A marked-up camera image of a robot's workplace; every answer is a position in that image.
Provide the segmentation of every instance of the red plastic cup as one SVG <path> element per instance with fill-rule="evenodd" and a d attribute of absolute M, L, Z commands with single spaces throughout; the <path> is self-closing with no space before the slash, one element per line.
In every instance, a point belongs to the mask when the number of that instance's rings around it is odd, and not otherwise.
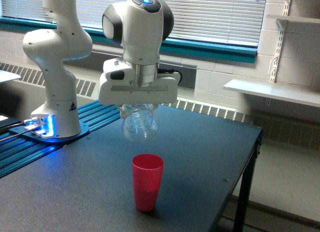
<path fill-rule="evenodd" d="M 155 208 L 164 161 L 153 154 L 140 154 L 132 160 L 132 180 L 135 207 L 148 212 Z"/>

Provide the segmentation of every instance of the floor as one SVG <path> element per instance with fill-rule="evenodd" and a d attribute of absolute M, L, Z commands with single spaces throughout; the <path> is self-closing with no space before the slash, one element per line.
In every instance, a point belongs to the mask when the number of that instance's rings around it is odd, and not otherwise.
<path fill-rule="evenodd" d="M 260 151 L 250 200 L 320 221 L 320 152 L 267 139 Z"/>
<path fill-rule="evenodd" d="M 232 199 L 227 204 L 219 220 L 216 232 L 232 231 L 237 202 Z M 248 207 L 243 232 L 319 232 L 320 226 L 313 228 L 300 222 L 278 216 L 272 211 L 262 211 L 253 206 Z"/>

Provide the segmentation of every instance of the white table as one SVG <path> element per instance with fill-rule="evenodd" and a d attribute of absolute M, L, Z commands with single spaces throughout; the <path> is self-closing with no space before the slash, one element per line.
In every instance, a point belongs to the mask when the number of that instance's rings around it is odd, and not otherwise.
<path fill-rule="evenodd" d="M 0 83 L 7 82 L 7 81 L 12 81 L 15 79 L 21 78 L 18 74 L 15 73 L 9 73 L 0 70 Z"/>

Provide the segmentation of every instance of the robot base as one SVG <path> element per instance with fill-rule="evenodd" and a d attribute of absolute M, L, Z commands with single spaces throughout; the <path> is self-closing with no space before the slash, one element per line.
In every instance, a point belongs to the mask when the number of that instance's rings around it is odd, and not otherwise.
<path fill-rule="evenodd" d="M 87 134 L 89 134 L 89 126 L 84 124 L 84 123 L 80 123 L 80 127 L 81 127 L 81 132 L 75 136 L 72 137 L 68 137 L 68 138 L 49 138 L 49 139 L 45 139 L 45 138 L 41 138 L 40 136 L 37 136 L 35 133 L 33 132 L 28 132 L 25 134 L 22 134 L 21 137 L 26 137 L 29 138 L 31 140 L 35 140 L 37 142 L 40 143 L 45 143 L 45 144 L 57 144 L 57 145 L 64 145 L 64 144 L 69 144 L 72 143 L 84 136 L 86 136 Z M 17 127 L 17 128 L 13 128 L 9 130 L 11 133 L 14 134 L 18 134 L 18 133 L 22 133 L 25 132 L 25 128 L 23 126 Z"/>

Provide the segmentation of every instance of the black cable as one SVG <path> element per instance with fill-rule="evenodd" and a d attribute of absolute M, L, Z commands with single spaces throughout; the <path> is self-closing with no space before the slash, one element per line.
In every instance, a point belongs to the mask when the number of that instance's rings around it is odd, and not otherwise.
<path fill-rule="evenodd" d="M 179 73 L 180 74 L 180 81 L 178 82 L 178 84 L 182 81 L 182 73 L 178 70 L 175 70 L 175 69 L 162 69 L 162 68 L 159 68 L 158 69 L 158 73 L 160 74 L 163 74 L 163 73 Z"/>
<path fill-rule="evenodd" d="M 5 132 L 5 131 L 8 131 L 8 130 L 11 129 L 11 128 L 15 128 L 15 127 L 23 126 L 23 125 L 24 125 L 24 123 L 16 123 L 16 124 L 8 125 L 8 126 L 6 126 L 6 127 L 1 128 L 1 129 L 0 129 L 0 133 L 3 133 L 3 132 Z"/>
<path fill-rule="evenodd" d="M 40 130 L 40 129 L 41 129 L 41 126 L 36 127 L 36 128 L 33 128 L 33 129 L 31 129 L 31 130 L 26 130 L 26 131 L 24 131 L 24 132 L 22 132 L 22 133 L 18 133 L 18 134 L 15 134 L 15 135 L 13 135 L 13 136 L 10 136 L 10 137 L 3 138 L 3 139 L 0 140 L 0 143 L 5 142 L 5 141 L 7 141 L 7 140 L 9 140 L 9 139 L 12 139 L 12 138 L 19 137 L 19 136 L 21 136 L 21 135 L 23 135 L 23 134 L 25 134 L 25 133 L 37 131 L 37 130 Z"/>

